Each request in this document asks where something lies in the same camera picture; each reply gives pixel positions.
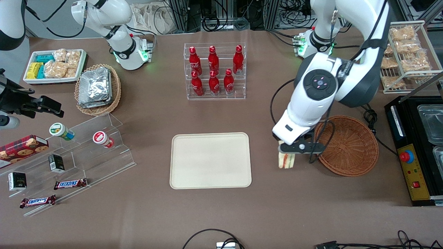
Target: red button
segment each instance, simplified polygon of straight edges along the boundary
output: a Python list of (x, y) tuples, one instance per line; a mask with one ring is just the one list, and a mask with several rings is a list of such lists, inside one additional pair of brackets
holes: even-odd
[(409, 155), (409, 153), (407, 153), (407, 152), (400, 153), (400, 160), (402, 162), (408, 162), (409, 159), (411, 159), (411, 156)]

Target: blue snack package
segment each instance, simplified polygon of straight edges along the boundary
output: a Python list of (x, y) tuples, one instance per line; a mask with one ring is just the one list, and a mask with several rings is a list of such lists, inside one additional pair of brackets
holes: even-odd
[(37, 74), (37, 79), (44, 79), (45, 78), (45, 67), (41, 66), (39, 69), (39, 73)]
[(52, 54), (41, 54), (41, 55), (37, 55), (37, 57), (35, 58), (35, 62), (46, 63), (50, 60), (54, 60), (54, 56)]

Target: snickers bar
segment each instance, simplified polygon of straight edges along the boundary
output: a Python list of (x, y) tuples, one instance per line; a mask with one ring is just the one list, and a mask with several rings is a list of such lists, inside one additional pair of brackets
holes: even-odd
[(88, 185), (86, 178), (64, 182), (55, 182), (54, 190), (57, 190), (59, 188), (84, 187), (86, 185)]
[(23, 199), (23, 201), (20, 203), (20, 208), (25, 207), (31, 207), (31, 206), (38, 206), (38, 205), (45, 205), (45, 204), (55, 204), (55, 195), (45, 198), (37, 198), (37, 199)]

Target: red cookie box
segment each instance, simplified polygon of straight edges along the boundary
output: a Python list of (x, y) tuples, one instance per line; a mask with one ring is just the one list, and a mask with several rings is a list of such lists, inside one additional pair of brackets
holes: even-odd
[(16, 163), (49, 148), (46, 139), (29, 135), (0, 147), (0, 168)]

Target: small black box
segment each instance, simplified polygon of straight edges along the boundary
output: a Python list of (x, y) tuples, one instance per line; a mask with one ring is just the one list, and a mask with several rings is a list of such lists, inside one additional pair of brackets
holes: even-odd
[(55, 173), (63, 173), (65, 172), (65, 165), (63, 164), (63, 158), (59, 155), (50, 155), (49, 166), (51, 167), (51, 171)]
[(25, 190), (26, 189), (26, 175), (20, 172), (11, 172), (8, 174), (9, 190)]

